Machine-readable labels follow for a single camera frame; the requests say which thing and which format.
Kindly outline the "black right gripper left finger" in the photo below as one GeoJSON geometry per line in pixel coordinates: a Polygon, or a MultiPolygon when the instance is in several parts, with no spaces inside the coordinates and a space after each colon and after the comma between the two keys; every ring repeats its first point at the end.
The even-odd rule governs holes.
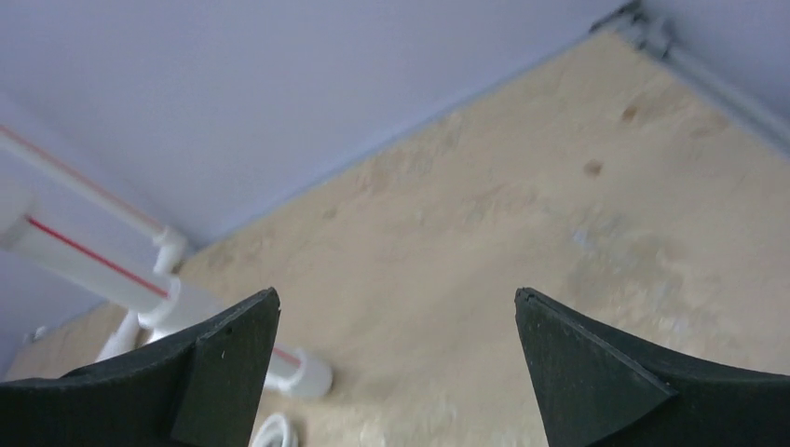
{"type": "Polygon", "coordinates": [[[245,446],[278,330],[265,289],[199,324],[59,378],[1,385],[5,446],[245,446]]]}

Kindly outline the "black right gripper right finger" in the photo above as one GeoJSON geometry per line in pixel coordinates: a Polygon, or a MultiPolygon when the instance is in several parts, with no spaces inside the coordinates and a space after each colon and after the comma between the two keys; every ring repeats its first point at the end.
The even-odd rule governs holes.
{"type": "Polygon", "coordinates": [[[515,322],[551,446],[785,446],[789,379],[691,357],[531,288],[515,322]]]}

